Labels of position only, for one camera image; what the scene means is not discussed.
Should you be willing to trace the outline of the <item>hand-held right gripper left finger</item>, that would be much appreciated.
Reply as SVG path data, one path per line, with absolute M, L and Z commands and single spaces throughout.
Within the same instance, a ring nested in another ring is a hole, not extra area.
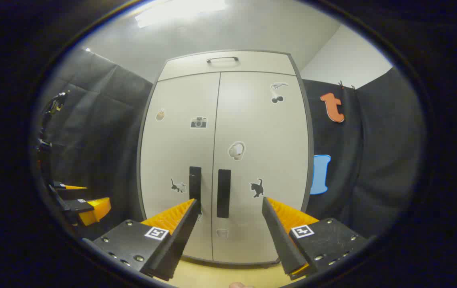
M 200 214 L 189 199 L 145 221 L 125 220 L 92 243 L 95 252 L 118 266 L 168 281 L 172 279 Z

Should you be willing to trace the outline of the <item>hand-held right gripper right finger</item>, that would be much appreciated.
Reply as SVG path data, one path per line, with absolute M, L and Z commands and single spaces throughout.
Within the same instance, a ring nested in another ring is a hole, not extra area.
M 291 280 L 333 270 L 369 242 L 335 218 L 318 220 L 269 197 L 263 198 L 262 215 Z

